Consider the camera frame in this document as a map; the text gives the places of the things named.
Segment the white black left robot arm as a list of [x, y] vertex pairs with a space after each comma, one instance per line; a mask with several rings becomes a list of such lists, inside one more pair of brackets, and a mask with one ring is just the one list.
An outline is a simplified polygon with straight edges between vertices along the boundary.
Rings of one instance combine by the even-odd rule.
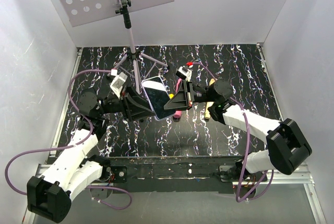
[[104, 99], [95, 89], [86, 89], [77, 107], [81, 118], [72, 141], [47, 170], [27, 182], [28, 210], [54, 223], [65, 219], [73, 200], [93, 181], [106, 182], [111, 176], [105, 158], [87, 156], [106, 133], [109, 121], [104, 115], [121, 113], [129, 121], [154, 115], [148, 101], [132, 87]]

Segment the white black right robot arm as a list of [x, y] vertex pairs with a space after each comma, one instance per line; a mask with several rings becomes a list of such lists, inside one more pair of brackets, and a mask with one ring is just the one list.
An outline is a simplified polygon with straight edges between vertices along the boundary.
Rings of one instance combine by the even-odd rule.
[[261, 140], [266, 150], [247, 151], [244, 159], [237, 162], [236, 174], [240, 180], [248, 181], [255, 173], [266, 170], [292, 174], [312, 154], [297, 122], [273, 120], [245, 110], [232, 99], [232, 93], [230, 83], [223, 79], [217, 79], [208, 87], [184, 80], [164, 109], [185, 111], [194, 103], [211, 102], [208, 111], [214, 121], [239, 128]]

